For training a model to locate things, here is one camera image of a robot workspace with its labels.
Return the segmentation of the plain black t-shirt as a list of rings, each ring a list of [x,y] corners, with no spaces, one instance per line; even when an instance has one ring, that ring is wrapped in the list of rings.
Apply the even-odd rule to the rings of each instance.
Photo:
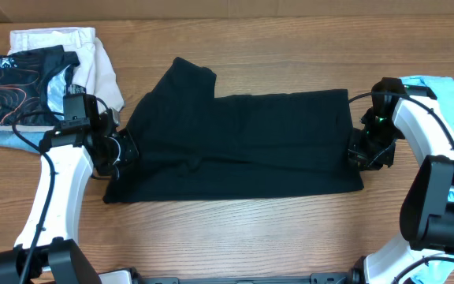
[[[126,128],[138,158],[122,167],[108,204],[238,200],[359,191],[348,161],[348,92],[214,94],[215,74],[176,58]]]

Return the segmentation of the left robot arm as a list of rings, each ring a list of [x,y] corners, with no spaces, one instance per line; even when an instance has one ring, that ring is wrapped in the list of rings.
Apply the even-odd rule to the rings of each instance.
[[[84,191],[94,171],[87,148],[53,147],[41,163],[28,221],[13,249],[0,252],[0,283],[31,283],[43,271],[55,283],[141,283],[133,267],[99,274],[77,244]]]

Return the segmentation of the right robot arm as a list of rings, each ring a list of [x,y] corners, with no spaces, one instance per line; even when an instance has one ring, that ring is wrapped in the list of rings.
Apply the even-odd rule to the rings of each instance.
[[[391,166],[396,141],[405,139],[419,171],[400,209],[399,233],[340,282],[405,283],[424,267],[454,264],[454,132],[427,86],[384,77],[367,95],[373,105],[350,136],[350,163],[359,170]]]

